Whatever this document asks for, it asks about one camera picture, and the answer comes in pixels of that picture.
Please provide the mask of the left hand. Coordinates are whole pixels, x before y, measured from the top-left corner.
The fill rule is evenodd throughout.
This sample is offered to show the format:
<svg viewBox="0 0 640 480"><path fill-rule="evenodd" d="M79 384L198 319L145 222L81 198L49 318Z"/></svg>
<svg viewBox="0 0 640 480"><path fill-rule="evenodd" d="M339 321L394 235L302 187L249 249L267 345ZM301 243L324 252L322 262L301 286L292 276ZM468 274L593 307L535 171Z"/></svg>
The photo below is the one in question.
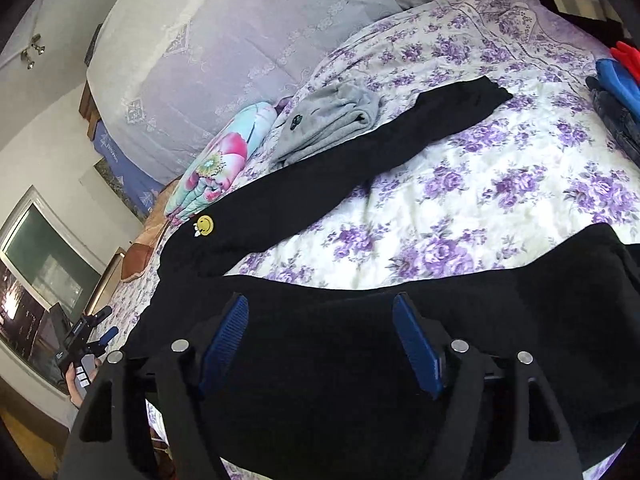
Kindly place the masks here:
<svg viewBox="0 0 640 480"><path fill-rule="evenodd" d="M76 378L76 370L77 367L74 364L70 364L65 373L65 381L68 390L68 394L70 395L70 402L72 402L75 408L80 408L81 403L84 400L81 392L78 390L78 386L82 388L86 388L90 382L94 381L96 378L96 374L98 374L98 368L102 365L102 361L100 359L94 360L94 369L91 371L89 375L84 375L80 379Z"/></svg>

